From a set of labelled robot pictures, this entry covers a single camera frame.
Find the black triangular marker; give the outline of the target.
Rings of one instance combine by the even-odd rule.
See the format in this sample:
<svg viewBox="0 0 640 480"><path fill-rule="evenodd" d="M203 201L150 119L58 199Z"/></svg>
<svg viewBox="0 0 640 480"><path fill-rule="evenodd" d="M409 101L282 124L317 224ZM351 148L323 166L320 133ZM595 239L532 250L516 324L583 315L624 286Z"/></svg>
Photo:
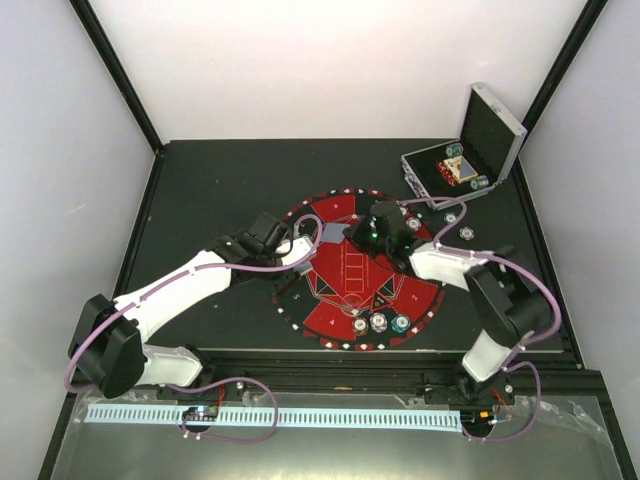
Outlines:
<svg viewBox="0 0 640 480"><path fill-rule="evenodd" d="M387 298L386 296L384 296L378 291L373 293L372 301L370 305L371 312L378 312L385 308L390 308L391 306L392 306L392 301L389 298Z"/></svg>

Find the clear round dealer button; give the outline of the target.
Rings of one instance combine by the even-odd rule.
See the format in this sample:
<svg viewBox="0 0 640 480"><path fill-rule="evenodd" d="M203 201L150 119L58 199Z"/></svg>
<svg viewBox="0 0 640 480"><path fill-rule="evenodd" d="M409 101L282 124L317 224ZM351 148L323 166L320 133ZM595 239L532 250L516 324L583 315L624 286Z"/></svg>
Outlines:
<svg viewBox="0 0 640 480"><path fill-rule="evenodd" d="M342 310L346 315L357 317L365 304L364 299L355 293L348 293L341 298Z"/></svg>

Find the grey white chip stack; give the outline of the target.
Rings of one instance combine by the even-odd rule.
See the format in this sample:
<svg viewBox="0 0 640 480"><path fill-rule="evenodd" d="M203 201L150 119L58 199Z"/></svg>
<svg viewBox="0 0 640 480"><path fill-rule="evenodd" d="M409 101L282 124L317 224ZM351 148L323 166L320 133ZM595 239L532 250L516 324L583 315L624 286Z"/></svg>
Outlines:
<svg viewBox="0 0 640 480"><path fill-rule="evenodd" d="M463 227L460 229L459 231L459 235L462 239L466 240L466 241L470 241L474 238L475 234L474 231L469 228L469 227Z"/></svg>

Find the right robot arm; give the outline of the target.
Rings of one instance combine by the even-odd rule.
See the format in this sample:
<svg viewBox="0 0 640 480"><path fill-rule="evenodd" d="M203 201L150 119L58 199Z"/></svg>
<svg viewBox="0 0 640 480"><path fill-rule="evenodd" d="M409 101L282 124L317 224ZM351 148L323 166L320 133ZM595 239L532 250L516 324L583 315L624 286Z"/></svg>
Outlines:
<svg viewBox="0 0 640 480"><path fill-rule="evenodd" d="M454 389L476 403L491 390L491 380L532 344L556 334L560 306L550 289L527 268L512 247L496 252L444 245L443 228L431 240L420 238L402 212L402 202L375 203L369 214L344 230L360 252L384 256L395 271L438 281L468 292L482 329L454 374Z"/></svg>

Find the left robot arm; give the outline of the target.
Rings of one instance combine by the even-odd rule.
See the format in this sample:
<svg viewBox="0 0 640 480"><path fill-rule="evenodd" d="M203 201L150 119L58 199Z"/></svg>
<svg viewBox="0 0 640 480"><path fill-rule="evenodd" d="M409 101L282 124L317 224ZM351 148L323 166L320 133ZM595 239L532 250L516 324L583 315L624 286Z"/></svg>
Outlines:
<svg viewBox="0 0 640 480"><path fill-rule="evenodd" d="M193 399L214 388L213 372L193 348L161 347L150 338L202 300L253 278L288 284L306 274L322 237L302 234L266 213L247 230L214 239L191 260L134 292L84 304L69 346L63 383L83 392L72 377L80 372L106 398L141 385L167 385Z"/></svg>

